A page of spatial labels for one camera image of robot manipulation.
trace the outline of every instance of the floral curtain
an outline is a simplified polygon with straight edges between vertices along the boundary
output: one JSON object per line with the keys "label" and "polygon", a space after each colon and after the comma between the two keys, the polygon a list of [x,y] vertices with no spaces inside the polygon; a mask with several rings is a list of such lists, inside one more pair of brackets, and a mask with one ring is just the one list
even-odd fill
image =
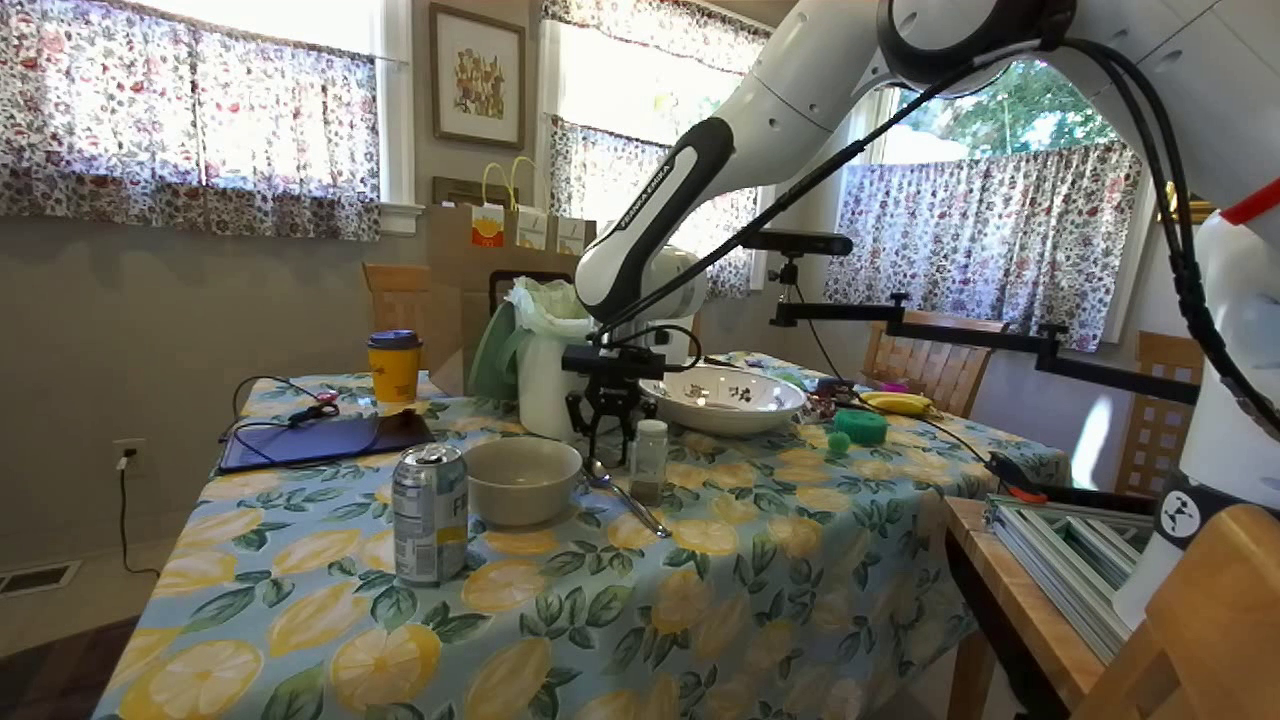
{"label": "floral curtain", "polygon": [[0,216],[372,242],[372,56],[108,0],[0,9]]}
{"label": "floral curtain", "polygon": [[[685,127],[711,118],[762,50],[762,32],[685,0],[548,0],[555,99],[548,208],[607,234]],[[770,199],[770,189],[701,203],[674,250],[711,251]],[[714,292],[756,287],[751,251],[711,267]]]}
{"label": "floral curtain", "polygon": [[969,164],[852,164],[829,302],[908,292],[919,313],[996,315],[1015,331],[1069,325],[1094,354],[1140,216],[1143,164],[1128,144]]}

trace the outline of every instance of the spoon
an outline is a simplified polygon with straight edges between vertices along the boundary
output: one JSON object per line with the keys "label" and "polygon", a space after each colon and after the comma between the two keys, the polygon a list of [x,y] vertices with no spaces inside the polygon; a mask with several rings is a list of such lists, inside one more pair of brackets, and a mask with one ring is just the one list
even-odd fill
{"label": "spoon", "polygon": [[590,462],[590,472],[586,472],[586,484],[590,490],[604,490],[604,493],[615,493],[624,501],[624,507],[651,533],[651,535],[672,535],[654,516],[651,507],[642,507],[624,484],[615,484],[604,469],[604,462]]}

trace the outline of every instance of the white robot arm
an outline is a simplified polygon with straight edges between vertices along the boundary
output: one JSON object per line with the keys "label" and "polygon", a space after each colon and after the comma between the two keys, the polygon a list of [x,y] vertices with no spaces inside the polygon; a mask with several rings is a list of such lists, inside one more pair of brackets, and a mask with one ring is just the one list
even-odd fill
{"label": "white robot arm", "polygon": [[635,321],[641,296],[651,292],[648,255],[694,203],[728,189],[790,180],[879,81],[936,86],[1002,54],[1037,54],[1140,144],[1143,123],[1124,91],[1079,54],[1090,43],[1134,64],[1165,97],[1182,167],[1165,152],[1168,180],[1182,177],[1227,216],[1197,242],[1207,255],[1207,292],[1197,273],[1177,267],[1190,335],[1214,365],[1197,406],[1182,472],[1280,507],[1275,36],[1280,6],[1273,0],[801,0],[732,99],[672,147],[624,222],[585,251],[580,302],[607,328]]}

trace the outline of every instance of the notebook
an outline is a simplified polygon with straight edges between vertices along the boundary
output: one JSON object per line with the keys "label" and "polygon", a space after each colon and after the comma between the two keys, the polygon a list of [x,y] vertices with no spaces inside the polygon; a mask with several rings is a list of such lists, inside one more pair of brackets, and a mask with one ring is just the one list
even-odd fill
{"label": "notebook", "polygon": [[415,418],[415,414],[328,418],[328,419],[311,419],[299,428],[239,424],[222,439],[222,458],[215,462],[215,476],[399,453],[399,447],[429,444],[429,439],[430,439],[430,433],[429,433],[422,418]]}

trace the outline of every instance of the yellow cup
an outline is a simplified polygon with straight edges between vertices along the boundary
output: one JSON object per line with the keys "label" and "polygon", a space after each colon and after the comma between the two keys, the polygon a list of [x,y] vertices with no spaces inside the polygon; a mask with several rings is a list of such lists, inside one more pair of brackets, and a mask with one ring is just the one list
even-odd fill
{"label": "yellow cup", "polygon": [[413,328],[384,328],[366,335],[366,376],[372,400],[388,410],[415,406],[415,368],[419,368],[419,339]]}

